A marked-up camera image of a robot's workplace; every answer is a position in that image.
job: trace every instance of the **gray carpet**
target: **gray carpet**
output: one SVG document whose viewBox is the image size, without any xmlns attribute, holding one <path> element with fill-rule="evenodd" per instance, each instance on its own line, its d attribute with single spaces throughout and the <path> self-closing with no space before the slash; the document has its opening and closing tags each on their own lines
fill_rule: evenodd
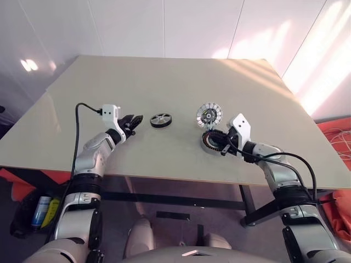
<svg viewBox="0 0 351 263">
<path fill-rule="evenodd" d="M 226 184 L 131 178 L 128 187 L 124 178 L 117 177 L 108 177 L 104 182 L 106 190 L 109 191 L 132 190 L 137 193 L 241 200 L 239 187 Z M 273 199 L 267 187 L 251 187 L 251 191 L 256 207 Z M 3 211 L 0 221 L 2 262 L 22 262 L 36 251 L 45 239 L 44 235 L 36 234 L 20 240 L 9 234 L 9 224 L 16 206 L 17 204 L 10 200 L 10 184 L 0 179 L 0 208 Z M 101 249 L 105 252 L 106 263 L 119 262 L 122 259 L 128 231 L 140 218 L 140 214 L 150 219 L 158 248 L 178 245 L 181 241 L 186 245 L 195 245 L 197 224 L 202 224 L 205 227 L 205 234 L 213 232 L 225 237 L 233 249 L 278 262 L 290 262 L 281 233 L 283 224 L 279 218 L 255 227 L 243 228 L 239 220 L 244 216 L 244 212 L 229 209 L 103 201 L 102 210 L 104 236 Z M 157 211 L 189 213 L 190 221 L 157 218 Z"/>
</svg>

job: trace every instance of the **beige tabletop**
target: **beige tabletop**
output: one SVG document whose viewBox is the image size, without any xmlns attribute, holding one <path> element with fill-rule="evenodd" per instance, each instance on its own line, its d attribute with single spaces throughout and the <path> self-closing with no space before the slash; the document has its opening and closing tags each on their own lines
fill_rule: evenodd
<svg viewBox="0 0 351 263">
<path fill-rule="evenodd" d="M 144 115 L 136 136 L 111 155 L 106 174 L 266 185 L 256 165 L 201 148 L 204 130 L 196 125 L 196 111 L 215 102 L 223 109 L 219 129 L 227 131 L 226 122 L 243 113 L 251 140 L 304 157 L 318 188 L 351 187 L 347 167 L 265 60 L 80 56 L 0 140 L 0 165 L 70 171 L 78 102 L 115 104 L 123 115 Z M 172 115 L 172 124 L 151 127 L 150 117 L 163 112 Z M 86 108 L 80 109 L 80 125 L 80 149 L 106 130 Z M 288 160 L 311 187 L 304 165 Z"/>
</svg>

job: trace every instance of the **metal arm segment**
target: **metal arm segment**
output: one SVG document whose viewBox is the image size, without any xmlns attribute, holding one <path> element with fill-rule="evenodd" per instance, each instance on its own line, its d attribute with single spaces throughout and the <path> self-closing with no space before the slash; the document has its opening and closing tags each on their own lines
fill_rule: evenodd
<svg viewBox="0 0 351 263">
<path fill-rule="evenodd" d="M 250 138 L 250 130 L 247 131 L 250 125 L 246 120 L 245 122 L 242 120 L 243 116 L 240 114 L 230 122 L 239 138 L 239 150 L 260 157 L 282 152 L 274 146 L 250 142 L 250 139 L 240 149 L 243 138 Z M 285 155 L 272 156 L 270 159 L 290 165 Z M 308 196 L 294 171 L 263 160 L 259 160 L 257 165 L 264 171 L 269 188 L 277 200 L 279 214 L 286 226 L 283 229 L 283 236 L 291 261 L 343 262 L 345 257 L 351 260 L 351 255 L 338 250 L 338 245 L 321 218 L 316 204 L 311 204 L 311 200 L 308 201 Z"/>
<path fill-rule="evenodd" d="M 26 263 L 92 263 L 101 262 L 99 250 L 102 236 L 100 211 L 101 182 L 110 155 L 118 143 L 124 143 L 143 116 L 126 115 L 118 119 L 119 107 L 103 105 L 105 133 L 88 141 L 77 156 L 70 188 L 64 200 L 55 229 L 55 240 L 28 258 Z"/>
</svg>

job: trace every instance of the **red cloth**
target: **red cloth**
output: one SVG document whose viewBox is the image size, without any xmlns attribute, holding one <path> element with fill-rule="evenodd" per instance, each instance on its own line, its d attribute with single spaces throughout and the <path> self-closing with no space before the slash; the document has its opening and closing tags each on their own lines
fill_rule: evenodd
<svg viewBox="0 0 351 263">
<path fill-rule="evenodd" d="M 318 124 L 318 127 L 330 141 L 340 130 L 351 130 L 351 117 L 338 119 L 336 121 Z M 344 136 L 346 141 L 351 141 L 351 135 Z M 347 151 L 345 143 L 336 143 L 332 145 L 336 151 Z M 344 160 L 346 166 L 351 170 L 351 160 Z M 337 190 L 334 193 L 322 197 L 322 201 L 336 199 L 335 202 L 323 204 L 324 212 L 334 229 L 336 235 L 351 244 L 351 190 Z"/>
<path fill-rule="evenodd" d="M 70 173 L 66 171 L 42 170 L 42 172 L 58 184 L 63 184 L 70 178 Z M 9 182 L 13 182 L 11 192 L 11 198 L 13 201 L 22 201 L 22 199 L 26 197 L 27 194 L 35 189 L 35 187 L 27 184 L 25 181 L 5 169 L 0 169 L 0 176 Z"/>
</svg>

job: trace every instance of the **black cable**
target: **black cable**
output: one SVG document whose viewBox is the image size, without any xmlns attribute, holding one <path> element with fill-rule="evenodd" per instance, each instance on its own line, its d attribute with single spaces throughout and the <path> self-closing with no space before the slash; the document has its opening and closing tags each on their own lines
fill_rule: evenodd
<svg viewBox="0 0 351 263">
<path fill-rule="evenodd" d="M 255 159 L 258 159 L 258 160 L 261 160 L 261 161 L 266 161 L 266 162 L 269 162 L 269 163 L 274 163 L 274 164 L 277 164 L 277 165 L 281 165 L 281 166 L 284 166 L 290 170 L 292 170 L 295 174 L 296 174 L 296 177 L 297 179 L 299 180 L 301 186 L 303 187 L 304 189 L 304 192 L 306 193 L 306 195 L 308 196 L 308 198 L 314 202 L 312 196 L 310 195 L 310 193 L 308 192 L 307 188 L 305 187 L 304 183 L 303 183 L 303 180 L 302 180 L 302 177 L 300 175 L 300 173 L 291 165 L 288 165 L 288 164 L 285 164 L 285 163 L 280 163 L 280 162 L 276 162 L 274 160 L 271 160 L 271 159 L 268 159 L 268 158 L 264 158 L 264 157 L 261 157 L 261 156 L 258 156 L 258 155 L 252 155 L 250 153 L 247 153 L 247 152 L 243 152 L 241 150 L 239 150 L 230 140 L 230 137 L 228 137 L 228 143 L 231 147 L 233 147 L 237 152 L 241 153 L 242 155 L 246 155 L 246 156 L 250 156 L 250 157 L 253 157 Z"/>
<path fill-rule="evenodd" d="M 311 165 L 301 156 L 296 155 L 294 153 L 289 153 L 289 152 L 272 153 L 270 155 L 264 156 L 264 158 L 269 158 L 271 156 L 277 156 L 277 155 L 288 155 L 288 156 L 295 157 L 295 158 L 299 159 L 300 161 L 302 161 L 307 166 L 309 172 L 311 173 L 311 177 L 312 177 L 313 200 L 316 202 L 317 201 L 317 181 L 316 181 L 316 176 L 314 174 L 314 171 L 313 171 Z"/>
<path fill-rule="evenodd" d="M 72 178 L 73 178 L 73 175 L 74 175 L 74 172 L 75 172 L 77 152 L 78 152 L 78 144 L 79 144 L 79 132 L 80 132 L 79 131 L 79 113 L 78 113 L 78 109 L 79 109 L 79 106 L 81 106 L 81 105 L 87 107 L 88 109 L 90 109 L 92 111 L 95 111 L 96 113 L 98 113 L 100 115 L 102 114 L 102 110 L 101 109 L 96 110 L 96 109 L 90 107 L 89 105 L 87 105 L 85 103 L 80 102 L 80 103 L 78 103 L 76 105 L 76 142 L 75 142 L 75 151 L 74 151 L 74 154 L 73 154 L 71 176 L 70 176 L 70 179 L 68 180 L 66 189 L 65 189 L 65 191 L 64 191 L 64 193 L 62 195 L 59 207 L 58 207 L 58 209 L 57 209 L 57 211 L 55 213 L 55 216 L 54 216 L 54 218 L 52 220 L 51 227 L 50 227 L 50 230 L 49 230 L 49 232 L 48 232 L 48 234 L 46 236 L 44 244 L 46 244 L 46 243 L 48 243 L 50 241 L 50 237 L 51 237 L 52 232 L 54 231 L 54 228 L 55 228 L 55 226 L 57 224 L 57 221 L 59 219 L 59 215 L 61 214 L 61 210 L 62 210 L 63 205 L 64 205 L 64 200 L 65 200 L 65 197 L 66 197 L 66 195 L 68 193 L 68 190 L 69 190 L 69 188 L 71 186 Z"/>
</svg>

